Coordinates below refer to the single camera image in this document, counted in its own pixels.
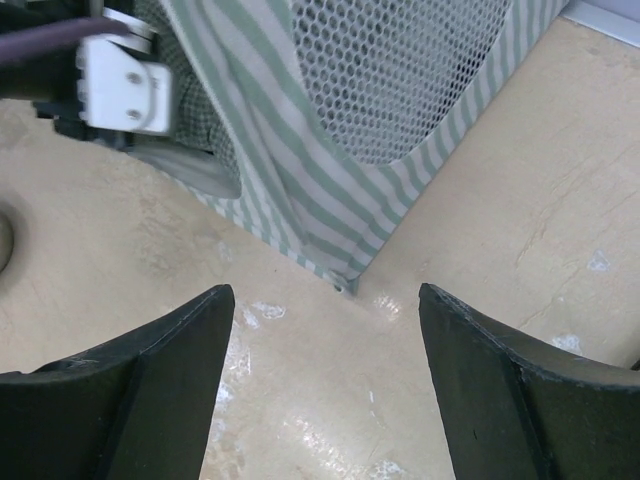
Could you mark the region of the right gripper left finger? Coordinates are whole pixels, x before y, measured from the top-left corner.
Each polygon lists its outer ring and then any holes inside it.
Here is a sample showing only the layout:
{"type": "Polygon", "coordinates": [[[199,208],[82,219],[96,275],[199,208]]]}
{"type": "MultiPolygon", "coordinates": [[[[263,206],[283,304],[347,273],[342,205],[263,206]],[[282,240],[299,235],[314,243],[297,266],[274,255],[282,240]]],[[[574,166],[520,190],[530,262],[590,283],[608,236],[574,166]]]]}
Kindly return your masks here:
{"type": "Polygon", "coordinates": [[[1,377],[5,479],[196,479],[235,298],[213,287],[110,341],[1,377]]]}

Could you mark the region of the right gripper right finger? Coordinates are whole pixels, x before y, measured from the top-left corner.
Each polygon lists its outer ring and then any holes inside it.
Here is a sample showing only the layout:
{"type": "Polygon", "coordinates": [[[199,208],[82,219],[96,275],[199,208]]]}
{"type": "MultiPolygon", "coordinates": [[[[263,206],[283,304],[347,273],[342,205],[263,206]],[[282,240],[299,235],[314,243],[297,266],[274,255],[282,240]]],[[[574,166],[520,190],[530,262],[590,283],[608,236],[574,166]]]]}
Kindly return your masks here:
{"type": "Polygon", "coordinates": [[[419,300],[456,478],[638,478],[637,366],[549,345],[433,284],[419,300]]]}

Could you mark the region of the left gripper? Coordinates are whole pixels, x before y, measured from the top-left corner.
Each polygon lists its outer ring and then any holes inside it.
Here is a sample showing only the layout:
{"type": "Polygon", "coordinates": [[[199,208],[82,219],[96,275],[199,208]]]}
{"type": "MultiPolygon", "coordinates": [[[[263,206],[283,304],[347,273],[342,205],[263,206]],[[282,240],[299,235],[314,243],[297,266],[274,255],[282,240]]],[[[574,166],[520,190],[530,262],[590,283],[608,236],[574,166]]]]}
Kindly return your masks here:
{"type": "Polygon", "coordinates": [[[89,126],[80,118],[82,108],[77,99],[34,101],[32,106],[36,117],[51,120],[54,132],[61,136],[112,150],[131,150],[134,146],[132,133],[89,126]]]}

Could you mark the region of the green checked cushion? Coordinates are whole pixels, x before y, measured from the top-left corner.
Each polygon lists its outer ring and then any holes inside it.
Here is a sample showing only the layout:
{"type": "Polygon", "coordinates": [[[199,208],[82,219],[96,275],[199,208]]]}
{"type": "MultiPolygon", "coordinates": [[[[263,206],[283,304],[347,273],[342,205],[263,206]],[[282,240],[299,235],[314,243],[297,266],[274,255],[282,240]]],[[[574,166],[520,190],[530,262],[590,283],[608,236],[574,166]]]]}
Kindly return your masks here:
{"type": "Polygon", "coordinates": [[[136,1],[134,16],[159,34],[159,60],[173,73],[175,129],[168,138],[137,136],[129,154],[205,194],[241,195],[234,146],[158,1],[136,1]]]}

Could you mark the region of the green striped pet tent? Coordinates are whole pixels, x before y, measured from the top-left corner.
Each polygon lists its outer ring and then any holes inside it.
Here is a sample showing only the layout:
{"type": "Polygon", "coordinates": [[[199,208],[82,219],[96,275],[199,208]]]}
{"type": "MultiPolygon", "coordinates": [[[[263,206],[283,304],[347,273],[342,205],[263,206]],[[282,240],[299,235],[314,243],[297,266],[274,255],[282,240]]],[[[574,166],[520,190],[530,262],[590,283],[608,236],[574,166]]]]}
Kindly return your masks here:
{"type": "Polygon", "coordinates": [[[563,9],[560,1],[158,1],[234,146],[202,203],[340,291],[563,9]]]}

